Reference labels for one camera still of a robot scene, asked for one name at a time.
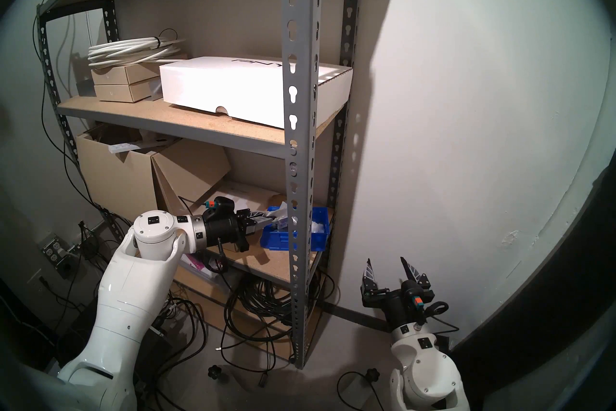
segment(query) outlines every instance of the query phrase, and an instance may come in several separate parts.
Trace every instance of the concrete floor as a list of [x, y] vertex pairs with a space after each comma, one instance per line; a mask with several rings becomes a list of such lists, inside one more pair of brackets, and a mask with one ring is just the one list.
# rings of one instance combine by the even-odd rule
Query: concrete floor
[[[190, 337], [190, 321], [180, 323], [175, 332], [179, 342], [186, 343]], [[183, 356], [196, 351], [201, 345], [201, 331], [195, 342], [186, 350]], [[374, 387], [386, 410], [389, 410], [388, 378], [396, 361], [389, 351], [389, 335], [377, 332], [364, 326], [323, 314], [311, 348], [310, 356], [303, 370], [297, 370], [293, 365], [278, 360], [276, 368], [269, 373], [269, 379], [264, 389], [257, 386], [260, 374], [244, 372], [227, 365], [215, 348], [220, 346], [222, 333], [209, 327], [209, 338], [204, 350], [194, 358], [173, 368], [160, 384], [163, 392], [178, 406], [186, 411], [205, 410], [344, 410], [349, 409], [342, 404], [336, 395], [336, 382], [346, 371], [365, 373], [368, 368], [377, 368], [381, 378]], [[234, 343], [227, 336], [225, 345]], [[249, 345], [242, 344], [225, 352], [225, 357], [235, 364], [252, 369], [266, 366], [265, 352]], [[214, 381], [208, 378], [208, 368], [220, 366], [230, 377], [227, 382]], [[346, 377], [341, 382], [344, 389], [352, 377]], [[353, 402], [357, 395], [346, 396], [345, 399], [358, 407], [360, 402]], [[173, 407], [160, 398], [162, 409]], [[158, 410], [154, 400], [149, 406]], [[362, 408], [379, 410], [376, 399], [371, 396]]]

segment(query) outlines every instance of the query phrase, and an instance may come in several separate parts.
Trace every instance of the small cardboard box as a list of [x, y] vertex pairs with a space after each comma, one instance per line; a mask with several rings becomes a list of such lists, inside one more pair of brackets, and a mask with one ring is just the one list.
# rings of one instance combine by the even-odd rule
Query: small cardboard box
[[[193, 58], [161, 66], [160, 77], [166, 102], [285, 127], [280, 60]], [[348, 101], [352, 77], [352, 68], [319, 65], [315, 126], [319, 127]], [[297, 90], [285, 94], [295, 102]]]
[[179, 197], [196, 201], [230, 171], [222, 147], [196, 140], [109, 152], [110, 144], [140, 138], [136, 129], [101, 124], [76, 139], [81, 172], [92, 199], [130, 221], [156, 209], [185, 214]]
[[160, 77], [133, 84], [95, 84], [94, 92], [101, 101], [137, 102], [155, 96], [161, 90]]
[[92, 70], [92, 80], [95, 85], [102, 84], [134, 84], [146, 79], [160, 76], [159, 63], [139, 63], [130, 66], [114, 66]]

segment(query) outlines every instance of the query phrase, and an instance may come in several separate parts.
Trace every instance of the black knob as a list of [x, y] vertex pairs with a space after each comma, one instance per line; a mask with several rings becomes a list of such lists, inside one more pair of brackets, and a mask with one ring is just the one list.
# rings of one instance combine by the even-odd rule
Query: black knob
[[222, 368], [212, 365], [208, 368], [208, 376], [212, 379], [218, 379], [222, 375]]
[[376, 368], [370, 368], [366, 371], [366, 380], [369, 383], [376, 383], [379, 380], [379, 376], [381, 376], [381, 374], [376, 370]]

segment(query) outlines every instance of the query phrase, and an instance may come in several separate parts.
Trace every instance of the wall outlet plate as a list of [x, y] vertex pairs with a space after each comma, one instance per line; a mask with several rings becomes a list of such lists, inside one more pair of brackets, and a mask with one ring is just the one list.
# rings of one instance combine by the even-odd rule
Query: wall outlet plate
[[48, 235], [40, 242], [39, 249], [63, 279], [77, 273], [78, 257], [68, 252], [70, 246], [57, 235]]

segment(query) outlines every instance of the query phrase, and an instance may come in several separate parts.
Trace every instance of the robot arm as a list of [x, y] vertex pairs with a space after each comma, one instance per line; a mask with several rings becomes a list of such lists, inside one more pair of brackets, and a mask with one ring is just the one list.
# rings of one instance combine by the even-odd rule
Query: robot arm
[[225, 197], [207, 205], [203, 215], [176, 217], [160, 210], [140, 215], [111, 258], [88, 343], [58, 374], [97, 409], [137, 409], [132, 376], [139, 346], [165, 304], [181, 256], [218, 246], [214, 271], [225, 271], [222, 244], [246, 251], [246, 235], [273, 221], [262, 212], [235, 213], [234, 202]]
[[407, 280], [399, 290], [379, 288], [370, 260], [362, 277], [362, 302], [380, 308], [385, 314], [393, 345], [391, 351], [400, 362], [389, 383], [394, 411], [428, 410], [445, 399], [448, 410], [470, 409], [460, 373], [451, 358], [436, 348], [436, 336], [422, 332], [426, 319], [445, 312], [445, 302], [435, 302], [430, 281], [400, 257]]

